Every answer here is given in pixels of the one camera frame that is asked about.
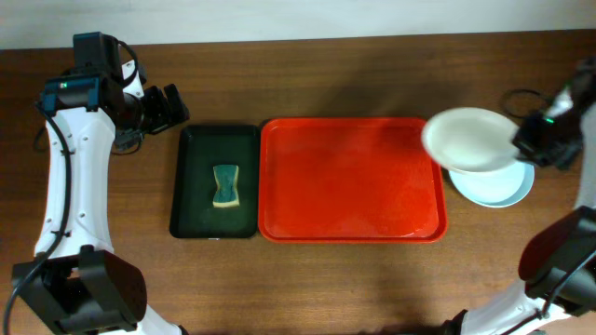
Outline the red plastic tray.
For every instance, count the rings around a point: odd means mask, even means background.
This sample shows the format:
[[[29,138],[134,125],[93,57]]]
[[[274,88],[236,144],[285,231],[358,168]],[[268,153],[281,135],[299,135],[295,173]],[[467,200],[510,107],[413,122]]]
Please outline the red plastic tray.
[[[425,244],[448,229],[425,120],[303,117],[261,131],[258,228],[287,244]]]

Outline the black plastic tray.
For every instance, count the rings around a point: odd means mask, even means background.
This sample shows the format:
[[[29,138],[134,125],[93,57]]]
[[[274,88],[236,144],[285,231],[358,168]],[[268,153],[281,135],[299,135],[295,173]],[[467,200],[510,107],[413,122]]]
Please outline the black plastic tray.
[[[260,130],[192,125],[179,140],[169,232],[176,238],[251,238],[257,233]],[[239,206],[216,208],[213,168],[237,165]]]

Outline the light blue plate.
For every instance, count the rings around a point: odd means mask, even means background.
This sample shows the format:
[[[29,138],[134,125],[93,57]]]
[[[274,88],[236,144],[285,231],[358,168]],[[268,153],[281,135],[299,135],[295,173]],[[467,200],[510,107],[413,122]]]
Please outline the light blue plate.
[[[521,202],[532,190],[535,168],[526,163],[489,175],[465,175],[450,171],[455,189],[469,201],[487,208],[506,208]]]

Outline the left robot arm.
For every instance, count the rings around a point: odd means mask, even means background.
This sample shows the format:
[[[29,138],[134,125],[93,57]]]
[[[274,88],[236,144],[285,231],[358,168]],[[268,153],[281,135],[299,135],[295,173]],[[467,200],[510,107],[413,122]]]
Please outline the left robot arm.
[[[22,300],[55,334],[180,334],[152,309],[142,272],[117,257],[107,220],[112,154],[181,124],[189,112],[174,85],[151,87],[125,42],[74,36],[74,66],[49,79],[36,102],[50,153],[47,204],[32,261],[12,270]]]

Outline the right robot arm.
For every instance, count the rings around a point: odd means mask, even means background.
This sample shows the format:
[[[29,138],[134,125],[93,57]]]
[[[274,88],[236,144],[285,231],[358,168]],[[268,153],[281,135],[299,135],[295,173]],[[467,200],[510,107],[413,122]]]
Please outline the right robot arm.
[[[583,157],[574,209],[525,247],[519,279],[492,301],[445,321],[439,334],[538,334],[595,309],[595,59],[589,57],[546,107],[527,115],[512,143],[538,167]]]

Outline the white plate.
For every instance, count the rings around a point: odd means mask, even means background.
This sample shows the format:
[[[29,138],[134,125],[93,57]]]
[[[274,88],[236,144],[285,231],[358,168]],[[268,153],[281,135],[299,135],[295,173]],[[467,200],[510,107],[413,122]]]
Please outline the white plate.
[[[510,119],[482,108],[453,108],[432,116],[421,141],[443,168],[462,174],[489,174],[517,161],[512,144],[519,127]]]

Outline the green and yellow sponge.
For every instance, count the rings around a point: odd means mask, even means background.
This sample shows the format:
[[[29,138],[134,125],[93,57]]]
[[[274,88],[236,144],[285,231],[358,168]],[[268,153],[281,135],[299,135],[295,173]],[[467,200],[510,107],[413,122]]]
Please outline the green and yellow sponge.
[[[213,168],[216,191],[212,203],[216,208],[233,208],[239,206],[237,165],[217,165]]]

